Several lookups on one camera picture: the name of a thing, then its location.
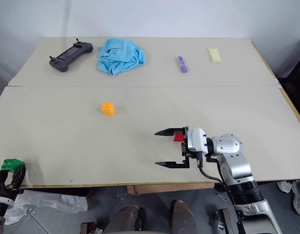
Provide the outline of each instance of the black game controller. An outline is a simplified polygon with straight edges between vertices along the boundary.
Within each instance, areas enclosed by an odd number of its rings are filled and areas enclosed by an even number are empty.
[[[53,58],[50,56],[50,65],[55,69],[59,70],[60,72],[66,72],[68,69],[68,65],[76,60],[79,56],[84,53],[90,53],[93,51],[92,44],[87,42],[81,42],[76,39],[77,42],[73,44],[71,48]]]

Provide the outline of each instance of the brown pants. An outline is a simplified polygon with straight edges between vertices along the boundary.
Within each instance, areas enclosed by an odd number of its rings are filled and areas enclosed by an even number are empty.
[[[106,226],[103,233],[133,231],[138,217],[138,207],[128,206],[121,209]],[[187,204],[175,202],[171,230],[173,234],[196,234],[197,227]]]

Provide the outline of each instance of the green lego brick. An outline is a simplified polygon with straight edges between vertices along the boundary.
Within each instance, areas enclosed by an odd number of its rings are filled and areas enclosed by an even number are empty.
[[[5,159],[3,165],[1,166],[2,170],[16,171],[20,166],[25,164],[23,161],[17,159]]]

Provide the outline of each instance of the crumpled blue towel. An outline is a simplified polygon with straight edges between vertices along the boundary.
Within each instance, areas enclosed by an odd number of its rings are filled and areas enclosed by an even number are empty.
[[[145,54],[131,40],[111,38],[99,47],[97,67],[112,75],[145,65]]]

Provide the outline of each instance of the orange toy block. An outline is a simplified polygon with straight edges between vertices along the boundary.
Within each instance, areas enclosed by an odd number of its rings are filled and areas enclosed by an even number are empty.
[[[115,108],[111,102],[104,102],[101,106],[101,110],[106,116],[113,116],[115,113]]]

